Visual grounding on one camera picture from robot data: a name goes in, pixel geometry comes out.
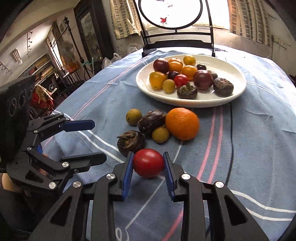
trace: red tomato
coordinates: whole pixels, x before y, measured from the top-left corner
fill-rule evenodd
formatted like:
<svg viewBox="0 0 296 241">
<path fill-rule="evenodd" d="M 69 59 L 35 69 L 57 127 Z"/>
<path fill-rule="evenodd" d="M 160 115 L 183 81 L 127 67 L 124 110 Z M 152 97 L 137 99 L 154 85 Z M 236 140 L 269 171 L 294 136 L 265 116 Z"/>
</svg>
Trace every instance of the red tomato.
<svg viewBox="0 0 296 241">
<path fill-rule="evenodd" d="M 177 88 L 180 88 L 183 85 L 186 85 L 189 79 L 184 74 L 179 74 L 174 78 L 174 82 L 177 86 Z"/>
<path fill-rule="evenodd" d="M 133 157 L 133 169 L 144 178 L 157 176 L 163 170 L 163 157 L 153 149 L 142 149 Z"/>
</svg>

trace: small orange fruit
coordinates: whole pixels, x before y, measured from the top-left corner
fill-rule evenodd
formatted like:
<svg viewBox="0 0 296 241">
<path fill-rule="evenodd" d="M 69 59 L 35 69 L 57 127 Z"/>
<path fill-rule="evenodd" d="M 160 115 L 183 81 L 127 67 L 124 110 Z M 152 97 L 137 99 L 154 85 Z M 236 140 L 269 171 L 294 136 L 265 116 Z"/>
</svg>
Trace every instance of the small orange fruit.
<svg viewBox="0 0 296 241">
<path fill-rule="evenodd" d="M 169 63 L 169 69 L 170 71 L 177 71 L 180 72 L 183 68 L 183 64 L 177 62 L 177 61 L 173 61 Z"/>
<path fill-rule="evenodd" d="M 192 55 L 186 55 L 183 58 L 183 62 L 184 62 L 185 65 L 192 65 L 192 66 L 194 66 L 195 63 L 196 63 L 196 60 L 195 60 L 195 58 Z"/>
<path fill-rule="evenodd" d="M 182 74 L 186 75 L 189 80 L 193 80 L 193 76 L 196 71 L 197 71 L 197 68 L 192 65 L 185 65 L 182 68 Z"/>
<path fill-rule="evenodd" d="M 171 59 L 168 61 L 168 63 L 171 63 L 171 62 L 179 62 L 180 64 L 183 65 L 182 60 L 180 60 L 179 58 L 171 58 Z"/>
<path fill-rule="evenodd" d="M 163 88 L 163 82 L 167 78 L 167 75 L 164 73 L 155 71 L 149 75 L 149 82 L 154 90 L 161 90 Z"/>
<path fill-rule="evenodd" d="M 187 141 L 198 134 L 200 120 L 195 113 L 186 108 L 175 108 L 167 113 L 165 126 L 173 136 Z"/>
</svg>

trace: black cable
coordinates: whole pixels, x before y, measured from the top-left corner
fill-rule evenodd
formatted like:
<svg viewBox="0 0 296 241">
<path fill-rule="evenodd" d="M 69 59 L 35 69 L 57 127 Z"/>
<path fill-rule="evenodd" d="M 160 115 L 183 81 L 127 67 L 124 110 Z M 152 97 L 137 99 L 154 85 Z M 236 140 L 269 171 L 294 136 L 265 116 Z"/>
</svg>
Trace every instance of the black cable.
<svg viewBox="0 0 296 241">
<path fill-rule="evenodd" d="M 231 171 L 232 171 L 232 165 L 233 165 L 233 157 L 234 157 L 234 149 L 233 149 L 233 139 L 232 139 L 232 135 L 233 135 L 233 119 L 232 119 L 232 105 L 231 102 L 230 104 L 230 141 L 231 141 L 231 158 L 230 158 L 230 164 L 229 164 L 229 168 L 228 168 L 228 173 L 227 173 L 227 177 L 226 177 L 226 181 L 225 181 L 225 185 L 227 186 L 229 183 L 229 179 L 230 179 L 230 175 L 231 175 Z M 207 230 L 205 231 L 205 235 L 206 238 L 210 233 L 210 225 L 208 226 Z"/>
</svg>

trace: wrinkled dark fruit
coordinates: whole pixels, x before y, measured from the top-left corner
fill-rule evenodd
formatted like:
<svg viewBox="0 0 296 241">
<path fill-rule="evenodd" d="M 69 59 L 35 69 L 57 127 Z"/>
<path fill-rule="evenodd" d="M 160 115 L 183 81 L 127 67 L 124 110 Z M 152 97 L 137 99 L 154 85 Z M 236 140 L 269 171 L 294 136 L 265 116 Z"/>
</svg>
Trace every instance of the wrinkled dark fruit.
<svg viewBox="0 0 296 241">
<path fill-rule="evenodd" d="M 211 76 L 213 77 L 213 80 L 217 79 L 218 78 L 218 75 L 214 72 L 214 71 L 211 71 L 211 70 L 208 70 L 208 72 L 211 74 Z"/>
<path fill-rule="evenodd" d="M 145 148 L 145 139 L 141 132 L 127 131 L 117 138 L 119 138 L 117 141 L 118 150 L 125 157 L 127 157 L 130 151 L 135 154 L 137 151 Z"/>
<path fill-rule="evenodd" d="M 197 89 L 190 85 L 188 82 L 186 85 L 180 87 L 177 91 L 177 95 L 180 99 L 195 99 L 197 96 Z"/>
<path fill-rule="evenodd" d="M 177 71 L 169 72 L 168 74 L 168 79 L 174 80 L 174 78 L 178 75 L 179 73 Z"/>
<path fill-rule="evenodd" d="M 197 70 L 207 70 L 207 67 L 204 64 L 198 64 L 196 68 Z"/>
<path fill-rule="evenodd" d="M 138 122 L 139 131 L 150 136 L 152 132 L 160 126 L 165 124 L 166 113 L 162 110 L 149 111 Z"/>
<path fill-rule="evenodd" d="M 166 74 L 169 71 L 168 61 L 164 58 L 158 58 L 153 62 L 153 69 Z"/>
<path fill-rule="evenodd" d="M 227 97 L 233 92 L 233 84 L 223 78 L 217 78 L 213 84 L 214 90 L 218 96 Z"/>
<path fill-rule="evenodd" d="M 198 90 L 207 90 L 214 83 L 213 77 L 207 70 L 198 70 L 193 76 L 194 85 Z"/>
</svg>

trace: striped curtain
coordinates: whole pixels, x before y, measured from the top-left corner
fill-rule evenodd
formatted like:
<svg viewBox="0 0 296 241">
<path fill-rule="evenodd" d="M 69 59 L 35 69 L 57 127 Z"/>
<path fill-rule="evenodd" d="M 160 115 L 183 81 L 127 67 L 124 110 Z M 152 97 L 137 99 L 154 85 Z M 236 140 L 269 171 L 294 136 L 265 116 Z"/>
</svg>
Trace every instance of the striped curtain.
<svg viewBox="0 0 296 241">
<path fill-rule="evenodd" d="M 139 34 L 139 23 L 136 6 L 133 0 L 109 0 L 113 32 L 117 40 L 131 34 Z"/>
<path fill-rule="evenodd" d="M 230 32 L 271 46 L 263 0 L 228 0 Z"/>
</svg>

